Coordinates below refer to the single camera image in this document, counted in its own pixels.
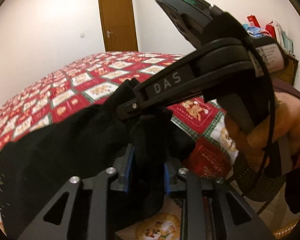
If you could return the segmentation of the red gift bag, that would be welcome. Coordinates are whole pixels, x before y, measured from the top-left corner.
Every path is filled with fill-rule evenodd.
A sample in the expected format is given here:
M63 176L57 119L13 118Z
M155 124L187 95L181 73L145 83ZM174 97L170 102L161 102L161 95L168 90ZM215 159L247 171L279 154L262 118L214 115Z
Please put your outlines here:
M247 19L248 19L249 27L256 27L256 28L261 27L255 15L250 15L247 17Z

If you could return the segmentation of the black pants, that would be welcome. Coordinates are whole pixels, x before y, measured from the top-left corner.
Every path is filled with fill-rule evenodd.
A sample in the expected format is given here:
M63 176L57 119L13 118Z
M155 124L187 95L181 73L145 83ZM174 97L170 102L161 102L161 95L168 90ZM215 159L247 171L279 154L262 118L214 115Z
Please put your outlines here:
M120 120L117 107L134 98L127 80L101 105L37 129L0 151L0 209L10 239L17 239L38 212L73 176L86 179L111 167L128 145L135 148L128 193L111 201L114 228L156 214L164 202L164 163L185 160L194 140L176 126L169 109Z

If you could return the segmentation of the brown wooden dresser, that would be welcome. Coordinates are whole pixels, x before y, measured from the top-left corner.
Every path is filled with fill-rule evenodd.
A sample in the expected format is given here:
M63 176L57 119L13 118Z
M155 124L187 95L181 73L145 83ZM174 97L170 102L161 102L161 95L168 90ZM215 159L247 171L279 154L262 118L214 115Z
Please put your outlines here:
M279 75L279 79L293 86L295 83L299 61L296 58L287 55L286 62L288 63L288 65L285 70Z

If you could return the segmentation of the red patchwork bear bedspread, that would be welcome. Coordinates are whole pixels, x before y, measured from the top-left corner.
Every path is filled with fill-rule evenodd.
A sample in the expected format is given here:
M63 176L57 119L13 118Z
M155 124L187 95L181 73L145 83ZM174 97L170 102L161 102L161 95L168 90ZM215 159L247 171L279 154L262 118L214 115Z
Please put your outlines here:
M60 122L92 104L102 104L126 80L142 82L181 59L179 54L116 51L79 59L48 74L0 108L0 151L8 143ZM190 168L207 178L226 177L237 157L216 101L198 97L173 105L172 122L196 141ZM0 196L2 194L0 175ZM0 229L5 230L1 213Z

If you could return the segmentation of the brown wooden door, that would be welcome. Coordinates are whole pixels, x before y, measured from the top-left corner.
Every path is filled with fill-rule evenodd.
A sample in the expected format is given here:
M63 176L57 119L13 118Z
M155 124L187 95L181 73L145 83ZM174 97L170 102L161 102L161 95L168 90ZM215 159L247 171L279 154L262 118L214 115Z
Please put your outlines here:
M106 51L138 51L132 0L98 0ZM106 31L112 31L107 38Z

